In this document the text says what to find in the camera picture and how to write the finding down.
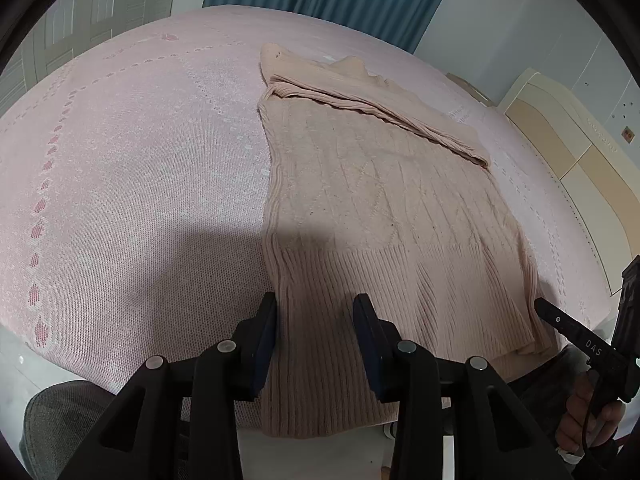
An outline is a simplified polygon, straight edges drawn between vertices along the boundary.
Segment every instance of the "white floor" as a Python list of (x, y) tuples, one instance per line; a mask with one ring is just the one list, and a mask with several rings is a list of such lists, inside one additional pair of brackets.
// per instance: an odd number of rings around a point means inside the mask
[[(24, 409), (37, 392), (79, 379), (49, 363), (0, 325), (0, 431), (20, 458)], [(361, 428), (328, 438), (270, 438), (259, 431), (240, 430), (244, 477), (248, 480), (378, 480), (380, 467), (390, 463), (393, 442), (382, 428)], [(453, 478), (452, 440), (445, 439), (445, 475)]]

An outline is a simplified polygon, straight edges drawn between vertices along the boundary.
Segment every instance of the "metal screw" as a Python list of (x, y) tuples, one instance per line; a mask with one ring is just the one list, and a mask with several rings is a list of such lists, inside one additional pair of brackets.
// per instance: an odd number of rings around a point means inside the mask
[(228, 354), (229, 352), (233, 352), (236, 349), (236, 342), (231, 341), (231, 339), (225, 339), (224, 341), (220, 341), (218, 343), (218, 352), (223, 354)]
[(159, 355), (154, 355), (145, 361), (145, 366), (149, 368), (149, 370), (156, 370), (162, 366), (162, 363), (164, 363), (164, 359)]
[(476, 370), (485, 370), (488, 367), (486, 359), (477, 355), (469, 359), (469, 364)]
[(398, 350), (403, 354), (412, 354), (417, 348), (417, 345), (413, 341), (408, 341), (407, 339), (398, 341)]

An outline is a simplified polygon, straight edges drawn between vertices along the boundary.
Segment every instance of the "beige sweater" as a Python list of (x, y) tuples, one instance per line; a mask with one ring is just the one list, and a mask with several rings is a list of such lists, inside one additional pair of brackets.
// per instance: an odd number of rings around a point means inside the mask
[(260, 65), (263, 251), (280, 309), (265, 431), (395, 419), (367, 385), (351, 322), (360, 292), (403, 338), (452, 360), (483, 355), (507, 379), (556, 350), (533, 311), (535, 260), (471, 127), (354, 57), (323, 64), (265, 44)]

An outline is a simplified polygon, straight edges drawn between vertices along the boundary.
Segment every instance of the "bed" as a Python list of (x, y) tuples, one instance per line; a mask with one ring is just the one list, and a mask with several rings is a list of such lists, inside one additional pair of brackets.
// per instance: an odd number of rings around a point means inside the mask
[(36, 352), (117, 391), (149, 355), (186, 358), (230, 334), (212, 305), (238, 319), (255, 311), (270, 290), (260, 248), (270, 158), (256, 110), (266, 42), (325, 62), (357, 56), (474, 127), (546, 297), (587, 326), (607, 316), (580, 215), (505, 115), (365, 34), (223, 6), (100, 44), (0, 119), (0, 321)]

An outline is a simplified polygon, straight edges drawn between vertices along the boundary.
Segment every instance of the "human hand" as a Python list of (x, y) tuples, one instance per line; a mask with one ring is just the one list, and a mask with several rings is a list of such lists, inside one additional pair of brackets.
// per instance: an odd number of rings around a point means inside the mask
[[(556, 431), (558, 446), (569, 453), (576, 453), (582, 447), (582, 424), (592, 396), (593, 386), (589, 382), (587, 373), (578, 375), (575, 380), (574, 393), (567, 399), (566, 413), (562, 416)], [(624, 414), (625, 405), (620, 400), (607, 404), (598, 416), (598, 420), (604, 422), (604, 425), (591, 445), (593, 447), (600, 446), (609, 440)], [(593, 431), (595, 427), (596, 418), (590, 414), (587, 432)]]

